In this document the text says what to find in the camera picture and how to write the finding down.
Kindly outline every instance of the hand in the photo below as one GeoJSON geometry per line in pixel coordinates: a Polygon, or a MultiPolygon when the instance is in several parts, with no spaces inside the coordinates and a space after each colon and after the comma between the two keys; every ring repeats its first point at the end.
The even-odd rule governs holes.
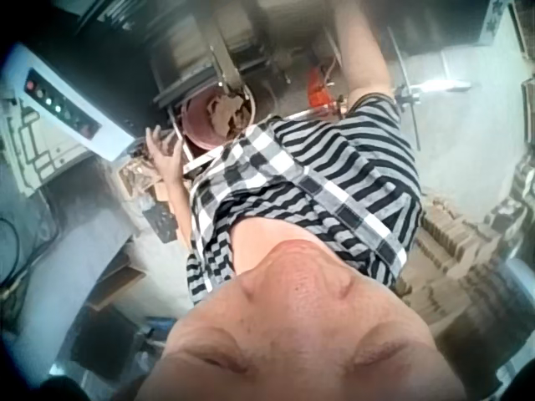
{"type": "Polygon", "coordinates": [[[182,140],[176,141],[175,146],[170,150],[171,142],[175,138],[173,134],[162,141],[160,139],[161,127],[159,125],[154,130],[147,128],[145,132],[147,148],[156,169],[161,175],[161,179],[166,185],[183,185],[182,140]]]}

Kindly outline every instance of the striped shirt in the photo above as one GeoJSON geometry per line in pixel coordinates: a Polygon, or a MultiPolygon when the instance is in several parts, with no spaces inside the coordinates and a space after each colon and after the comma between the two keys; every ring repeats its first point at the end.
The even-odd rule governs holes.
{"type": "Polygon", "coordinates": [[[391,286],[422,212],[399,110],[379,94],[336,123],[272,119],[249,127],[196,179],[190,201],[194,303],[235,276],[230,232],[242,219],[300,226],[349,266],[391,286]]]}

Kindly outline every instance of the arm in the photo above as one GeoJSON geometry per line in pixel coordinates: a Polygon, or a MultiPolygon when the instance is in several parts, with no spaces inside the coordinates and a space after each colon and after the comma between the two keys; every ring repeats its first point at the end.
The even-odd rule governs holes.
{"type": "Polygon", "coordinates": [[[184,236],[184,241],[191,250],[191,208],[189,193],[182,180],[182,142],[177,141],[170,152],[174,135],[160,141],[160,126],[154,131],[146,129],[146,141],[155,167],[166,184],[169,201],[175,211],[176,223],[184,236]]]}
{"type": "Polygon", "coordinates": [[[349,108],[366,94],[394,98],[385,58],[359,3],[360,0],[331,0],[344,76],[349,85],[349,108]]]}

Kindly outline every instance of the plaid shirt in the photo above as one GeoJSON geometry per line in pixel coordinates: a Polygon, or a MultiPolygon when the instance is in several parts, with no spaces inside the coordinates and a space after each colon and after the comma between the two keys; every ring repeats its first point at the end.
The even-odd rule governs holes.
{"type": "MultiPolygon", "coordinates": [[[[230,224],[224,225],[222,236],[216,234],[216,225],[220,219],[232,223],[242,213],[229,213],[232,209],[228,207],[221,213],[222,204],[231,205],[233,201],[249,196],[258,199],[257,194],[262,188],[288,184],[308,202],[314,203],[321,213],[329,213],[329,218],[336,220],[340,230],[369,250],[368,255],[385,271],[385,284],[391,284],[398,277],[407,260],[421,213],[420,187],[410,147],[399,133],[397,108],[390,99],[373,95],[361,101],[346,119],[336,124],[272,120],[249,127],[196,180],[190,198],[193,253],[187,264],[188,285],[194,303],[213,287],[233,277],[232,258],[229,257],[230,224]],[[318,144],[327,140],[328,146],[310,146],[310,141],[315,140],[318,144]],[[324,174],[324,168],[318,166],[318,162],[307,164],[300,157],[307,151],[312,151],[316,159],[330,155],[330,147],[333,157],[324,165],[328,165],[333,174],[324,174]],[[339,157],[335,157],[336,152],[340,153],[339,157]],[[388,200],[383,200],[385,204],[380,205],[382,211],[390,215],[397,212],[397,221],[383,219],[388,221],[390,228],[378,217],[380,213],[369,211],[366,199],[355,196],[356,190],[343,188],[347,185],[343,185],[341,179],[334,179],[344,173],[345,165],[351,165],[349,176],[360,177],[359,188],[371,187],[373,194],[369,196],[388,200]],[[395,227],[404,226],[403,218],[412,220],[404,244],[400,241],[400,229],[395,230],[395,227]]],[[[291,215],[284,213],[278,218],[292,222],[291,215]]],[[[345,259],[351,262],[352,256],[345,259]]],[[[370,269],[364,269],[364,272],[374,276],[370,269]]]]}

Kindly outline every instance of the stack of wood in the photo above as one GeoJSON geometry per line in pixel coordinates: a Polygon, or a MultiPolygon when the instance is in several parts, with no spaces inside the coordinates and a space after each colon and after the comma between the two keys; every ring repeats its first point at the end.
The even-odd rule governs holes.
{"type": "Polygon", "coordinates": [[[497,369],[535,329],[533,300],[496,258],[501,233],[441,199],[423,204],[396,291],[430,326],[469,398],[482,399],[499,388],[497,369]]]}
{"type": "Polygon", "coordinates": [[[421,228],[402,273],[413,290],[449,277],[458,280],[476,264],[489,261],[501,240],[492,228],[467,220],[438,198],[424,200],[421,228]]]}

